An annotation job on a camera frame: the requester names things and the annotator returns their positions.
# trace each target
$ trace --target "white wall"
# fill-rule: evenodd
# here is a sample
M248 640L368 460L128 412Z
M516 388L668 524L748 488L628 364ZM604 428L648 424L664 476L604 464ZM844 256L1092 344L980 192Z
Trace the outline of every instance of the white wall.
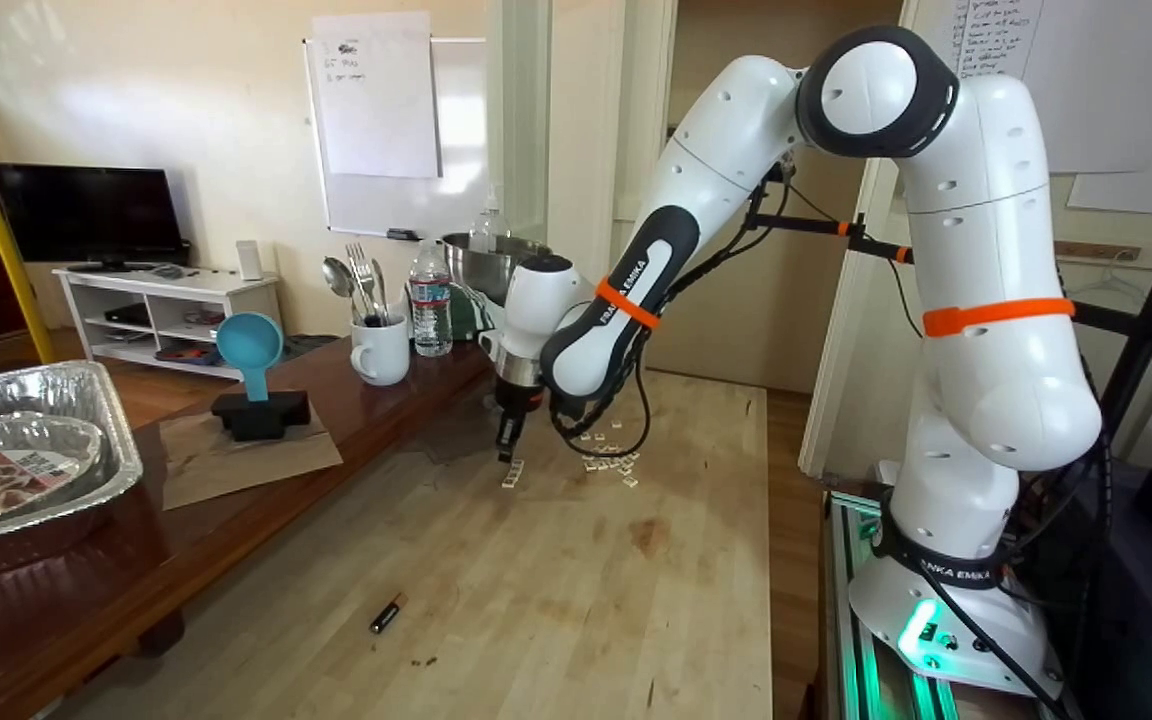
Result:
M944 8L944 0L904 0L904 24L928 28L932 12ZM1068 280L1068 292L1088 304L1136 312L1152 284L1152 216L1068 212L1068 188L1068 176L1052 180L1056 240L1140 248L1140 260L1128 264L1064 260L1060 272ZM896 164L872 160L860 188L860 212L872 220L876 236L904 240L904 216L892 196ZM1080 328L1080 348L1100 388L1120 356L1120 344L1124 340L1112 332ZM916 340L904 328L900 296L888 280L888 268L864 256L848 256L832 308L832 328L824 340L800 468L808 476L872 476L880 460L900 456L912 372ZM1148 412L1152 368L1120 428L1120 452L1132 444Z
M204 268L260 240L288 328L344 332L320 256L368 244L404 276L408 248L324 228L300 36L408 8L436 36L488 32L488 0L0 0L0 160L168 168Z

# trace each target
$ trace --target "metal tray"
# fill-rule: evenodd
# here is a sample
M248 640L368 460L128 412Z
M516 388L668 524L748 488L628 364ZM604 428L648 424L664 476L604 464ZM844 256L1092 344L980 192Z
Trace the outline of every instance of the metal tray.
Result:
M140 452L124 416L124 404L92 360L36 364L20 372L0 372L0 416L8 412L48 412L80 416L100 428L96 472L56 488L52 496L0 516L0 536L40 528L124 496L140 476Z

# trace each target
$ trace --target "floor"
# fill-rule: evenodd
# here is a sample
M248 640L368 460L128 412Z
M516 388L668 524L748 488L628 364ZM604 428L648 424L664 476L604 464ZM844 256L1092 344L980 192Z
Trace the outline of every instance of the floor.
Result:
M32 360L24 336L0 340L0 368ZM152 424L220 388L220 380L108 364L128 424ZM772 532L772 704L780 720L804 716L820 660L820 484L796 472L808 396L768 392L768 532Z

